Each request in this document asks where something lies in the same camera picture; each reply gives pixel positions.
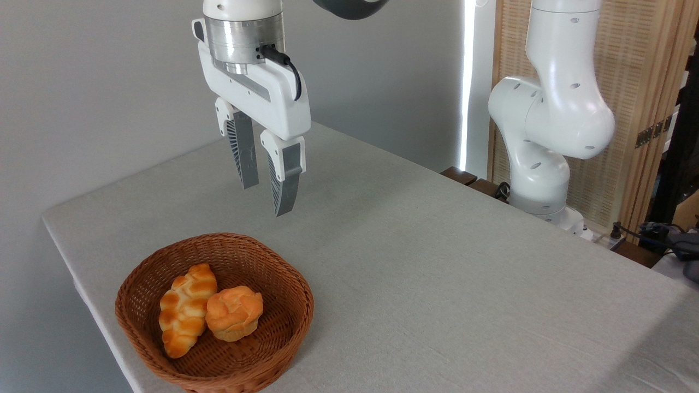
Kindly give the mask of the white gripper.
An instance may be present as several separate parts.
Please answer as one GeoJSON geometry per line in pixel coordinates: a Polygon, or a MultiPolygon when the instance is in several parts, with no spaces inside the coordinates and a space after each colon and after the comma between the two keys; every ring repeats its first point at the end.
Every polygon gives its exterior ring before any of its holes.
{"type": "Polygon", "coordinates": [[[246,74],[233,74],[223,65],[216,65],[204,21],[193,20],[192,32],[198,40],[205,81],[218,96],[218,127],[229,140],[242,187],[259,184],[254,120],[267,129],[262,131],[260,141],[269,161],[275,216],[287,214],[294,208],[300,174],[306,172],[302,135],[311,128],[311,115],[305,81],[300,82],[301,95],[295,100],[295,74],[286,65],[263,59],[259,64],[248,64],[246,74]]]}

